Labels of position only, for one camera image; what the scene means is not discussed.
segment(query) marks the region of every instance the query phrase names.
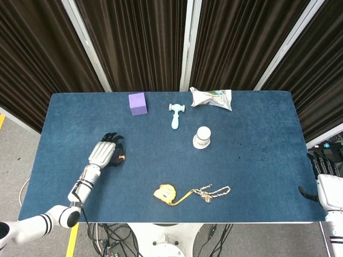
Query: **black curtain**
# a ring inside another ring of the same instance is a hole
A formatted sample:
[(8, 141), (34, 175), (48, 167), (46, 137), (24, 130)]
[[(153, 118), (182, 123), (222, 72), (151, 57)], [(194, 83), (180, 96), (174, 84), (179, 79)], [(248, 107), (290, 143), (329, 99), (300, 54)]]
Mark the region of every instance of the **black curtain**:
[(176, 91), (186, 0), (76, 0), (113, 91)]
[(203, 0), (190, 86), (253, 90), (309, 0)]
[(60, 0), (0, 1), (0, 105), (41, 131), (52, 93), (103, 91)]
[(263, 89), (292, 93), (306, 141), (343, 123), (343, 2), (326, 0)]

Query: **purple block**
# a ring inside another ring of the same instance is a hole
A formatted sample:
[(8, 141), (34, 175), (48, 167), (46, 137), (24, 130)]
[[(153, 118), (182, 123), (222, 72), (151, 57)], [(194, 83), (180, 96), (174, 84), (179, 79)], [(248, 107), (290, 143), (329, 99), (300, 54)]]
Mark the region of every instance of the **purple block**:
[(147, 114), (144, 93), (129, 95), (130, 109), (132, 115)]

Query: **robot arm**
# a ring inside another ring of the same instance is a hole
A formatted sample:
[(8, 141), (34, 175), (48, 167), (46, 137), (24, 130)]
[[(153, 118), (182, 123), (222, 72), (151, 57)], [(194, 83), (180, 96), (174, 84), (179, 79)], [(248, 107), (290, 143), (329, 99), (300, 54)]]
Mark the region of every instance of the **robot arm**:
[(299, 191), (305, 198), (320, 202), (327, 213), (325, 221), (334, 256), (343, 256), (343, 178), (334, 162), (317, 153), (307, 156), (315, 174), (318, 195), (310, 195), (302, 187)]
[[(87, 197), (100, 177), (100, 170), (107, 165), (118, 166), (125, 160), (123, 146), (117, 143), (120, 139), (123, 137), (108, 133), (96, 144), (88, 158), (90, 164), (85, 167), (68, 195), (70, 207), (56, 205), (46, 213), (26, 220), (0, 222), (0, 255), (10, 241), (22, 244), (49, 234), (56, 225), (64, 228), (75, 226)], [(119, 151), (117, 159), (111, 162), (116, 150)]]

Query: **light blue hammer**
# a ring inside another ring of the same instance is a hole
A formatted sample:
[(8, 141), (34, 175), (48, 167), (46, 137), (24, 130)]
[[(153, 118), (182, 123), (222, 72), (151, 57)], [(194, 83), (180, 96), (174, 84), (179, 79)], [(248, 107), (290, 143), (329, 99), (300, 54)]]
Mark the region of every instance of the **light blue hammer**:
[(185, 106), (184, 105), (179, 105), (177, 104), (169, 104), (169, 111), (174, 111), (173, 115), (173, 121), (171, 122), (172, 128), (177, 129), (178, 128), (178, 112), (184, 112), (185, 111)]

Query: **blue table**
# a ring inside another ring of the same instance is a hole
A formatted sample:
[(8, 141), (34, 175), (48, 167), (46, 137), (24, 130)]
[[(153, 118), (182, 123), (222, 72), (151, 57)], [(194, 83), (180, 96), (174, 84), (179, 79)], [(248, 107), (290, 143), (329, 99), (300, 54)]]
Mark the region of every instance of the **blue table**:
[[(132, 116), (129, 93), (60, 93), (51, 98), (31, 181), (19, 219), (69, 205), (67, 195), (95, 144), (107, 132), (124, 136), (127, 159), (105, 168), (85, 204), (90, 222), (232, 223), (324, 220), (318, 203), (299, 185), (316, 192), (291, 94), (232, 92), (232, 109), (190, 107), (190, 92), (145, 93), (148, 114)], [(169, 103), (186, 105), (172, 130)], [(200, 126), (211, 144), (192, 145)], [(205, 203), (191, 195), (172, 207), (153, 196), (173, 184), (178, 200), (188, 190), (229, 185), (227, 196)]]

